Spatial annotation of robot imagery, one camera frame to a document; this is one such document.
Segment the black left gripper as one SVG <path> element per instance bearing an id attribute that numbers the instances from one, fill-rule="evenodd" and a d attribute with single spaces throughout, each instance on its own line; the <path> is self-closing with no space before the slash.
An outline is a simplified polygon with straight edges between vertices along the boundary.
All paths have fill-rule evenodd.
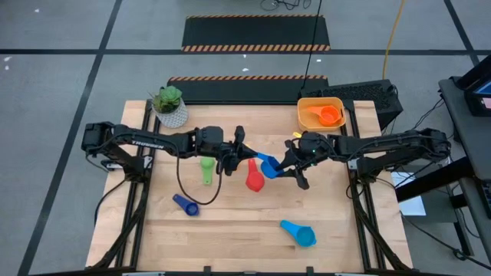
<path id="1" fill-rule="evenodd" d="M 255 165 L 258 157 L 255 150 L 243 143 L 245 131 L 242 126 L 236 127 L 234 137 L 233 142 L 225 142 L 221 127 L 204 127 L 197 132 L 196 151 L 200 156 L 213 157 L 219 162 L 218 174 L 225 172 L 231 176 L 238 165 Z"/>

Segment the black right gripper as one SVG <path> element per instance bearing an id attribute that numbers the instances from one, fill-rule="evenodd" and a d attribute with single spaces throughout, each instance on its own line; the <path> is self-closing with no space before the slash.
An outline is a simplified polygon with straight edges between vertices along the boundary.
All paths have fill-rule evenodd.
<path id="1" fill-rule="evenodd" d="M 328 158 L 331 147 L 327 137 L 315 132 L 304 132 L 300 138 L 285 141 L 285 145 L 285 158 L 275 170 L 287 170 L 286 176 L 294 177 L 299 188 L 309 189 L 310 185 L 303 172 L 311 166 L 316 166 L 321 159 Z"/>

